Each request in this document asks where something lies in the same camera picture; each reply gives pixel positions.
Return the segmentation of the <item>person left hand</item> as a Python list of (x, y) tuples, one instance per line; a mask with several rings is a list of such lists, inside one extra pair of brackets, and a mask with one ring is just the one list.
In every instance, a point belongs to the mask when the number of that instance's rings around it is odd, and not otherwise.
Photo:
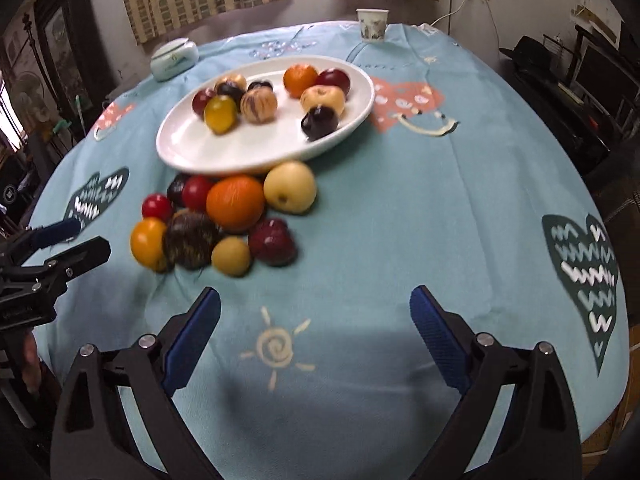
[(22, 378), (29, 393), (38, 392), (42, 381), (42, 373), (37, 344), (32, 332), (27, 332), (23, 341)]

